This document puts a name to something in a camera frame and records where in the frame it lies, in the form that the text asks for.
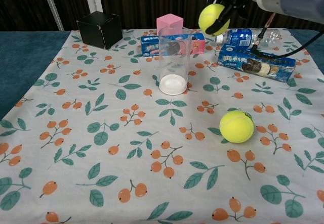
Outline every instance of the table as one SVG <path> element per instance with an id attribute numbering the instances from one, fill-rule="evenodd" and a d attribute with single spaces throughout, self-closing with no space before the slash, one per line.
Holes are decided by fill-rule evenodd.
<path id="1" fill-rule="evenodd" d="M 140 56 L 140 36 L 153 33 L 126 30 L 105 51 L 72 31 L 0 121 L 2 223 L 323 220 L 324 76 L 308 52 L 286 84 L 216 66 L 208 40 L 191 56 L 188 90 L 167 96 L 158 57 Z M 244 144 L 218 129 L 235 109 L 256 125 Z"/>

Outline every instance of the bottle cap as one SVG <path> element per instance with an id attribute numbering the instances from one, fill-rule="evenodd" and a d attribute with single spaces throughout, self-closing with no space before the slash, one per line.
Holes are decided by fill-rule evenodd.
<path id="1" fill-rule="evenodd" d="M 216 43 L 223 43 L 223 35 L 222 34 L 220 34 L 220 35 L 217 35 L 216 36 Z"/>

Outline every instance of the tennis ball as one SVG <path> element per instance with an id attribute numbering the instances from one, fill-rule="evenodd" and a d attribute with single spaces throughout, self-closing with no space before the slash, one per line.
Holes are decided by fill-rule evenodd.
<path id="1" fill-rule="evenodd" d="M 219 129 L 222 136 L 229 142 L 242 143 L 252 136 L 254 124 L 250 114 L 234 110 L 221 118 Z"/>
<path id="2" fill-rule="evenodd" d="M 207 7 L 205 7 L 198 19 L 199 28 L 205 33 L 206 29 L 209 26 L 211 26 L 216 21 L 216 19 L 218 19 L 219 15 L 224 10 L 224 8 L 225 7 L 221 4 L 210 4 Z M 224 24 L 224 26 L 220 30 L 213 33 L 213 35 L 217 36 L 224 33 L 228 29 L 229 21 L 230 19 Z"/>

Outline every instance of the black cube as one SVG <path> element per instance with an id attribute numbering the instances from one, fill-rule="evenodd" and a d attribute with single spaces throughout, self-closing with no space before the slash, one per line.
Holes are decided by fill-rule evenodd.
<path id="1" fill-rule="evenodd" d="M 109 49 L 123 38 L 119 16 L 95 11 L 79 19 L 82 41 L 90 46 Z"/>

